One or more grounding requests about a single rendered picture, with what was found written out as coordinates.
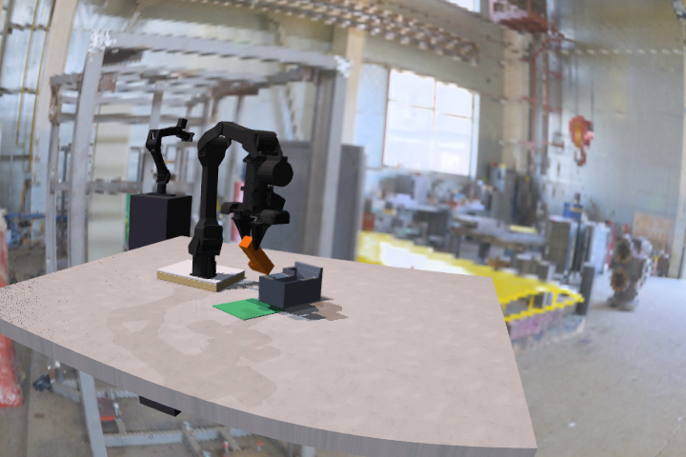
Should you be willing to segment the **orange l-shaped part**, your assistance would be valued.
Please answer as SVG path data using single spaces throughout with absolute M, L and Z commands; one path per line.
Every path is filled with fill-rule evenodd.
M 261 247 L 258 247 L 258 250 L 253 249 L 251 237 L 245 236 L 239 243 L 239 247 L 250 258 L 248 266 L 251 267 L 252 270 L 259 271 L 269 276 L 274 268 L 274 264 Z

